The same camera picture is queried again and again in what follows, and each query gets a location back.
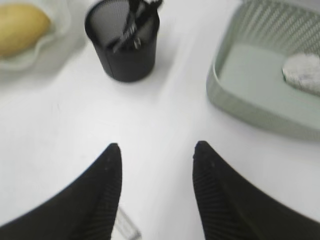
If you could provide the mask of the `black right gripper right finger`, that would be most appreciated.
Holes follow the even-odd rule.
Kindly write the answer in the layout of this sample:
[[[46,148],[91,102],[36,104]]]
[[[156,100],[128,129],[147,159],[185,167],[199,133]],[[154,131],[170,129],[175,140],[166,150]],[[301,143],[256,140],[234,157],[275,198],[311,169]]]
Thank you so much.
[[[201,140],[192,181],[207,240],[318,240],[319,222],[270,197]]]

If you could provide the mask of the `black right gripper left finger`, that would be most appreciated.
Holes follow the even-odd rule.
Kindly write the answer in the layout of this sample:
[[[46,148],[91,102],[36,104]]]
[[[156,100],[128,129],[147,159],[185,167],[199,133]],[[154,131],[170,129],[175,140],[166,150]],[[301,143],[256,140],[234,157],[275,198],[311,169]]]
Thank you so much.
[[[109,240],[122,191],[122,156],[111,143],[70,185],[0,228],[2,240]]]

